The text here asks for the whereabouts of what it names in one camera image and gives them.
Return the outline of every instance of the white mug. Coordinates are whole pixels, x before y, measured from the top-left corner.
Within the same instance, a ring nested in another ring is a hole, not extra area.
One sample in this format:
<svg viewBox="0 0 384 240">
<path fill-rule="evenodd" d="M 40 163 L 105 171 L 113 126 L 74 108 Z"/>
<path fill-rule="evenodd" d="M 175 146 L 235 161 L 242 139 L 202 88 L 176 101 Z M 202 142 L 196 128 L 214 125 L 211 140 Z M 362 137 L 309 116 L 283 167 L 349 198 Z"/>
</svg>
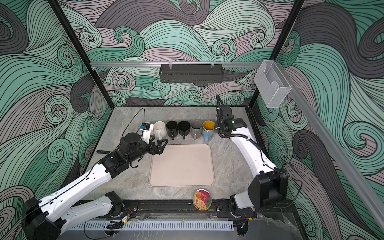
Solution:
<svg viewBox="0 0 384 240">
<path fill-rule="evenodd" d="M 162 139 L 167 135 L 166 124 L 164 122 L 158 121 L 153 125 L 153 133 L 158 139 Z"/>
</svg>

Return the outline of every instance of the swirl pattern wallpaper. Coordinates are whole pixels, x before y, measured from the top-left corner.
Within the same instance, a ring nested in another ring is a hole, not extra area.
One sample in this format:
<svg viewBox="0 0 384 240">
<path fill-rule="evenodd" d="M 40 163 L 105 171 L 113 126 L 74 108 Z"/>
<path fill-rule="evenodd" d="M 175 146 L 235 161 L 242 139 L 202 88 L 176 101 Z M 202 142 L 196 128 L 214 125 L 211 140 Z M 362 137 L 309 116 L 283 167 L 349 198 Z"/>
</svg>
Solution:
<svg viewBox="0 0 384 240">
<path fill-rule="evenodd" d="M 303 6 L 279 54 L 292 84 L 384 200 L 384 1 Z M 375 220 L 290 95 L 261 97 L 257 124 L 272 158 L 303 181 L 295 205 L 309 239 L 384 239 Z M 290 180 L 288 198 L 300 183 Z"/>
<path fill-rule="evenodd" d="M 313 5 L 322 0 L 310 0 Z M 294 0 L 59 0 L 91 61 L 268 60 Z M 117 106 L 248 105 L 257 69 L 223 83 L 161 83 L 159 68 L 99 68 Z"/>
<path fill-rule="evenodd" d="M 111 109 L 46 0 L 0 0 L 0 238 L 82 173 Z"/>
</svg>

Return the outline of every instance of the beige tray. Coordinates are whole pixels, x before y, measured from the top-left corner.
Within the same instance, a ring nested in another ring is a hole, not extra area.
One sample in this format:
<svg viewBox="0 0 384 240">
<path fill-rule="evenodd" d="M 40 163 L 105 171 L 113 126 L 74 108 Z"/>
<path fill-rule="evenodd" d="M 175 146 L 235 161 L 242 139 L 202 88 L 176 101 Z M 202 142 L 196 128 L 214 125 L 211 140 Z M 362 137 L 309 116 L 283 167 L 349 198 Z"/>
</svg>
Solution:
<svg viewBox="0 0 384 240">
<path fill-rule="evenodd" d="M 167 145 L 152 157 L 151 187 L 210 186 L 214 184 L 211 148 L 207 144 Z"/>
</svg>

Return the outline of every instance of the colorful tin can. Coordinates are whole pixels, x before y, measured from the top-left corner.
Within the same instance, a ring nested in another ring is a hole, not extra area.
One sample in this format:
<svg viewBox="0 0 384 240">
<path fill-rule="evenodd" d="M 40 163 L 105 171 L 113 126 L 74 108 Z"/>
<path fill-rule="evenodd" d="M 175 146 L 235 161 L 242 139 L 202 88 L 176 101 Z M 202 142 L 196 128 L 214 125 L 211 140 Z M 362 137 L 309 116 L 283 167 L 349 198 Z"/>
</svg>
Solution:
<svg viewBox="0 0 384 240">
<path fill-rule="evenodd" d="M 207 210 L 211 206 L 211 203 L 211 195 L 205 189 L 199 189 L 193 195 L 193 205 L 201 211 Z"/>
</svg>

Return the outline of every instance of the mug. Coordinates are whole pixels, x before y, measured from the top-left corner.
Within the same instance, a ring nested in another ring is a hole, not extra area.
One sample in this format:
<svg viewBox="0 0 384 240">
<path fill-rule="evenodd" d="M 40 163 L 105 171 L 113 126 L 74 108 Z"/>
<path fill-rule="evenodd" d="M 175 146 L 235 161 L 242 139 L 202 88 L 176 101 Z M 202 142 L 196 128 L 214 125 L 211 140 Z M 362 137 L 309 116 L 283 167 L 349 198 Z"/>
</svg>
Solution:
<svg viewBox="0 0 384 240">
<path fill-rule="evenodd" d="M 169 121 L 167 122 L 167 132 L 168 136 L 172 138 L 172 140 L 175 140 L 175 137 L 179 134 L 179 130 L 177 128 L 177 122 L 175 121 Z"/>
<path fill-rule="evenodd" d="M 200 121 L 195 120 L 195 121 L 191 122 L 190 132 L 191 132 L 191 136 L 193 137 L 194 140 L 201 137 L 202 130 L 203 130 L 203 124 Z"/>
<path fill-rule="evenodd" d="M 210 138 L 212 138 L 212 135 L 214 134 L 215 130 L 215 123 L 212 121 L 205 121 L 203 123 L 203 131 L 202 135 L 204 137 L 205 142 L 208 142 Z"/>
<path fill-rule="evenodd" d="M 182 135 L 183 139 L 185 139 L 185 136 L 189 134 L 191 124 L 188 121 L 181 121 L 177 127 L 179 129 L 180 135 Z"/>
<path fill-rule="evenodd" d="M 166 124 L 161 121 L 155 122 L 153 125 L 153 133 L 159 139 L 165 137 L 167 135 Z"/>
</svg>

